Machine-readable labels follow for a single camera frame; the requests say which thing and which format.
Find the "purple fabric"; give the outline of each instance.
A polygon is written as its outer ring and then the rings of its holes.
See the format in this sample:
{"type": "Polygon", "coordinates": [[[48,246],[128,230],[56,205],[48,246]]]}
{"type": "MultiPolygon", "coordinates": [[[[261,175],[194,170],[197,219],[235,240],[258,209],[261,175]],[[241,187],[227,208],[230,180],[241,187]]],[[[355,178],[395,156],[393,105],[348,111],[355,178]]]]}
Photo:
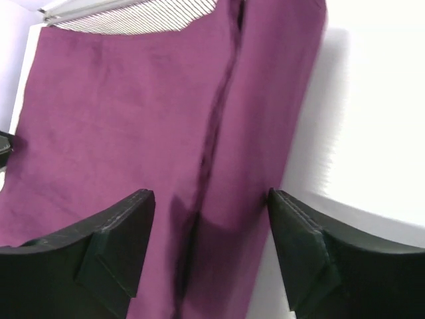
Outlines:
{"type": "Polygon", "coordinates": [[[183,319],[243,319],[325,21],[324,0],[249,0],[183,319]]]}
{"type": "Polygon", "coordinates": [[[42,30],[0,194],[0,246],[153,189],[155,220],[129,319],[174,315],[207,126],[234,60],[233,3],[219,1],[181,32],[42,30]]]}
{"type": "Polygon", "coordinates": [[[42,30],[0,194],[0,245],[153,189],[129,319],[244,318],[268,230],[264,199],[282,178],[325,9],[249,0],[240,37],[240,1],[220,0],[181,32],[42,30]],[[199,210],[180,302],[175,284],[199,210]]]}

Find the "black object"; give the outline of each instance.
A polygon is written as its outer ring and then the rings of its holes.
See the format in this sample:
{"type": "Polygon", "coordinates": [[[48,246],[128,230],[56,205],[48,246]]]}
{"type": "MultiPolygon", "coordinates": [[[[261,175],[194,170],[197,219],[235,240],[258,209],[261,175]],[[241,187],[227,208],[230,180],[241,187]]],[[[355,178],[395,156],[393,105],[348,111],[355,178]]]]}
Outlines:
{"type": "Polygon", "coordinates": [[[13,151],[13,139],[13,135],[0,131],[0,168],[6,166],[13,151]]]}
{"type": "Polygon", "coordinates": [[[22,247],[1,247],[0,319],[124,319],[154,209],[153,192],[139,190],[22,247]]]}
{"type": "Polygon", "coordinates": [[[284,191],[270,223],[297,319],[425,318],[425,249],[364,233],[284,191]]]}

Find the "white surface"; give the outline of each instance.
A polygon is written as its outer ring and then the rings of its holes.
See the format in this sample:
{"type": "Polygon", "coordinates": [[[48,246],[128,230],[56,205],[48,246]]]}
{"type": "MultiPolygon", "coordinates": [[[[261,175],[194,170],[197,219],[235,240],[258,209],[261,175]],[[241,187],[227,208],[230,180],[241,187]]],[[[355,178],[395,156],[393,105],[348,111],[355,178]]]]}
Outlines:
{"type": "MultiPolygon", "coordinates": [[[[16,78],[16,82],[14,82],[12,87],[6,86],[6,96],[9,97],[8,103],[1,105],[0,108],[0,115],[5,119],[5,125],[1,127],[0,130],[11,134],[15,134],[18,126],[19,116],[21,115],[23,107],[25,85],[27,84],[28,75],[33,65],[40,31],[43,26],[44,24],[42,23],[31,25],[26,30],[25,36],[12,39],[15,41],[11,43],[12,47],[24,48],[24,52],[18,51],[19,56],[18,54],[17,56],[19,58],[15,57],[14,59],[10,59],[5,58],[5,55],[0,56],[0,66],[12,63],[13,71],[9,72],[8,75],[10,75],[11,78],[16,78]]],[[[0,191],[3,189],[4,184],[5,171],[3,170],[0,171],[0,191]]]]}
{"type": "MultiPolygon", "coordinates": [[[[282,187],[364,231],[425,247],[425,3],[327,2],[282,187]]],[[[247,319],[291,319],[278,271],[270,237],[247,319]]]]}
{"type": "Polygon", "coordinates": [[[7,131],[29,27],[40,23],[41,16],[9,0],[0,0],[0,5],[0,130],[7,131]]]}
{"type": "Polygon", "coordinates": [[[53,2],[50,0],[50,2],[43,7],[43,9],[50,11],[53,15],[60,15],[63,12],[112,1],[114,0],[56,0],[53,2]]]}
{"type": "Polygon", "coordinates": [[[37,11],[42,6],[52,2],[52,0],[10,0],[30,11],[37,11]]]}

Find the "fabric fold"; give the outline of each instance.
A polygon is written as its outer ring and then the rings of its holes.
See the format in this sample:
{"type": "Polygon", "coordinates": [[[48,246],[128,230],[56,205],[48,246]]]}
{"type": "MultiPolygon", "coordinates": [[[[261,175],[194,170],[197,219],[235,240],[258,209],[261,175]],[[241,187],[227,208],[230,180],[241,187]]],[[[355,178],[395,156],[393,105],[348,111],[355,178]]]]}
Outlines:
{"type": "Polygon", "coordinates": [[[249,0],[194,238],[183,319],[243,319],[326,17],[322,0],[249,0]]]}

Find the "purple cloth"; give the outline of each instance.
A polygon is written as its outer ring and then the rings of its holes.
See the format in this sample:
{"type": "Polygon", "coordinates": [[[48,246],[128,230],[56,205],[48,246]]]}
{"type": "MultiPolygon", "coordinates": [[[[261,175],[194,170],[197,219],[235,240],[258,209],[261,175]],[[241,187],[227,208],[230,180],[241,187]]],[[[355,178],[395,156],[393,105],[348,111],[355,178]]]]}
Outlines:
{"type": "Polygon", "coordinates": [[[325,9],[250,0],[241,37],[240,2],[220,0],[181,32],[42,30],[0,194],[0,245],[152,189],[155,220],[128,318],[244,318],[268,229],[264,199],[282,178],[325,9]]]}
{"type": "Polygon", "coordinates": [[[239,0],[181,32],[41,32],[0,194],[0,246],[20,245],[136,189],[157,209],[130,319],[167,319],[212,107],[234,60],[239,0]]]}
{"type": "Polygon", "coordinates": [[[246,317],[325,16],[324,0],[246,2],[183,319],[246,317]]]}

